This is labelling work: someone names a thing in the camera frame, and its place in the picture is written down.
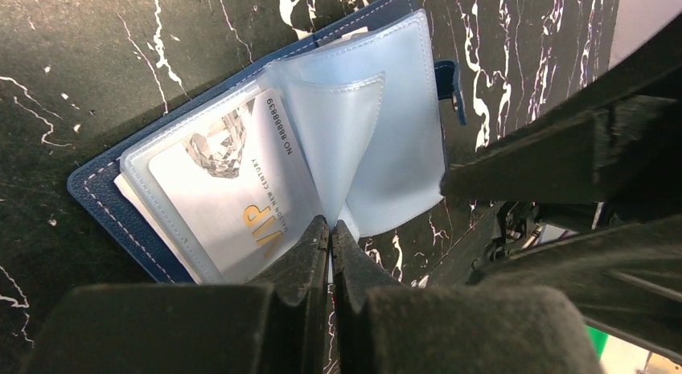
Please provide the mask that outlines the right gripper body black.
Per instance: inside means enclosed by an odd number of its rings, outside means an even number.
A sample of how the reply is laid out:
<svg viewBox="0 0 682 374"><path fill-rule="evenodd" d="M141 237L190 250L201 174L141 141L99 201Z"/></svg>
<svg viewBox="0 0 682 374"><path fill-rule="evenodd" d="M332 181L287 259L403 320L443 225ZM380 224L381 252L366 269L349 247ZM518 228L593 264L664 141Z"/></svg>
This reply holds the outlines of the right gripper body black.
<svg viewBox="0 0 682 374"><path fill-rule="evenodd" d="M496 203L435 263L425 275L425 284L464 284L475 270L489 263L550 241L589 232L601 220L601 203Z"/></svg>

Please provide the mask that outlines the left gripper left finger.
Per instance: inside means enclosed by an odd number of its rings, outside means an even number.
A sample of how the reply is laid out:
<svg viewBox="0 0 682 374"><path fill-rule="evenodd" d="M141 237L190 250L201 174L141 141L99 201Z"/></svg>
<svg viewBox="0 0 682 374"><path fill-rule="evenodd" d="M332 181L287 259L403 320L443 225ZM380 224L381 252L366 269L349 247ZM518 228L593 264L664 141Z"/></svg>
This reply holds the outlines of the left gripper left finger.
<svg viewBox="0 0 682 374"><path fill-rule="evenodd" d="M245 284L97 285L49 315L25 373L319 373L330 230L316 216Z"/></svg>

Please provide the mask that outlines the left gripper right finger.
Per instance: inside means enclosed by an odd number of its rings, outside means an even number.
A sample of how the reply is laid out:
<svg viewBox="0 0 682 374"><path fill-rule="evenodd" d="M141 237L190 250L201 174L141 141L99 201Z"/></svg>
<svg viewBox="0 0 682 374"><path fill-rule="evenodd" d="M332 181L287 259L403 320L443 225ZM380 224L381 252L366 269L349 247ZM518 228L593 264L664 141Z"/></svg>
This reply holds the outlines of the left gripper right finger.
<svg viewBox="0 0 682 374"><path fill-rule="evenodd" d="M546 286L411 288L331 234L344 373L599 373L582 316Z"/></svg>

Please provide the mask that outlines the silver credit card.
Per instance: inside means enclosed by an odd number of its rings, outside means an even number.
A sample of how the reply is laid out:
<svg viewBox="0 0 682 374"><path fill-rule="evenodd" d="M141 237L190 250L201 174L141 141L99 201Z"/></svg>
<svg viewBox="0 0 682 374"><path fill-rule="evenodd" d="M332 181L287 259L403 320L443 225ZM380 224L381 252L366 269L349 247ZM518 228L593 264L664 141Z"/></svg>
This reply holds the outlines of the silver credit card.
<svg viewBox="0 0 682 374"><path fill-rule="evenodd" d="M229 283L250 280L282 256L319 212L272 88L201 113L148 167Z"/></svg>

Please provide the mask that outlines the blue leather card holder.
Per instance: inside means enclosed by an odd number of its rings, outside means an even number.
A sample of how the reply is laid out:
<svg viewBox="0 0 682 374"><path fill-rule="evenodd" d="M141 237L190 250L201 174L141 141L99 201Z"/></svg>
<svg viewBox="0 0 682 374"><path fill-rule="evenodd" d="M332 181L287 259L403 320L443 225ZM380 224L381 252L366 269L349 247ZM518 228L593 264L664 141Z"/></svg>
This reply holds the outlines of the blue leather card holder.
<svg viewBox="0 0 682 374"><path fill-rule="evenodd" d="M433 59L417 0L378 0L249 65L68 178L71 195L156 281L242 283L321 216L353 238L442 200Z"/></svg>

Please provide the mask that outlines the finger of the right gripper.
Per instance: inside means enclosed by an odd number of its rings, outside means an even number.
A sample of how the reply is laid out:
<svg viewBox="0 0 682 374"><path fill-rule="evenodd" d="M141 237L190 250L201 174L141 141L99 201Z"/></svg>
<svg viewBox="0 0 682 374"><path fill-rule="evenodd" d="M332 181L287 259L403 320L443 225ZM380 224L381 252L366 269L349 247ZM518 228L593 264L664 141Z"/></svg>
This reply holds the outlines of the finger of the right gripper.
<svg viewBox="0 0 682 374"><path fill-rule="evenodd" d="M680 19L537 121L452 165L441 191L537 203L680 201Z"/></svg>
<svg viewBox="0 0 682 374"><path fill-rule="evenodd" d="M681 217L569 236L476 268L469 284L543 285L592 327L681 359Z"/></svg>

